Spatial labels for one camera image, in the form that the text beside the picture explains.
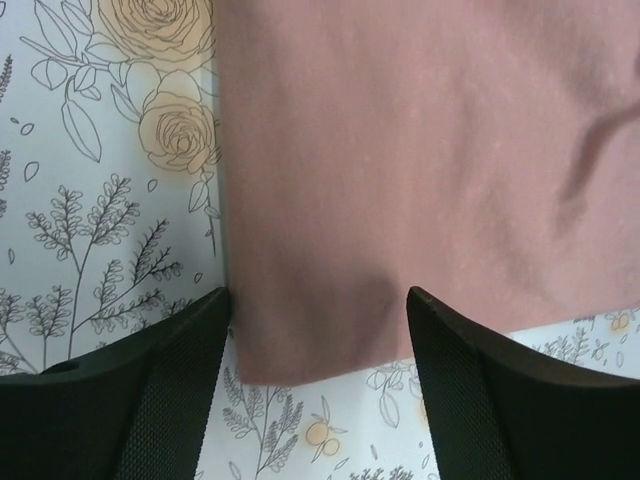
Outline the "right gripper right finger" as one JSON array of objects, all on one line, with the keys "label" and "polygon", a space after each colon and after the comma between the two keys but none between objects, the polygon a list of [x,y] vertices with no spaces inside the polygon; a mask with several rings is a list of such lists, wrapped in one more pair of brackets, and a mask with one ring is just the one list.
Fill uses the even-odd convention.
[{"label": "right gripper right finger", "polygon": [[419,287],[406,310],[441,478],[638,478],[638,380],[539,353]]}]

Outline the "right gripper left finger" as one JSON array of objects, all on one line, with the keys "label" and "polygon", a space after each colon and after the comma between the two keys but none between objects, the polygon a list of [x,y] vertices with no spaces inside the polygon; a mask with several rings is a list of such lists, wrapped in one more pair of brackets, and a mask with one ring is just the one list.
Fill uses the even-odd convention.
[{"label": "right gripper left finger", "polygon": [[99,350],[2,377],[2,478],[194,478],[229,320],[218,288]]}]

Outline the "dusty pink printed t-shirt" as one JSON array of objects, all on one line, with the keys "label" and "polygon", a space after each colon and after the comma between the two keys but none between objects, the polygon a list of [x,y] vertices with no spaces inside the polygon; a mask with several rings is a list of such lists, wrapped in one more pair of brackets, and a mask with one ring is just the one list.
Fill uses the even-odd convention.
[{"label": "dusty pink printed t-shirt", "polygon": [[406,358],[408,290],[508,333],[639,304],[635,1],[220,1],[244,382]]}]

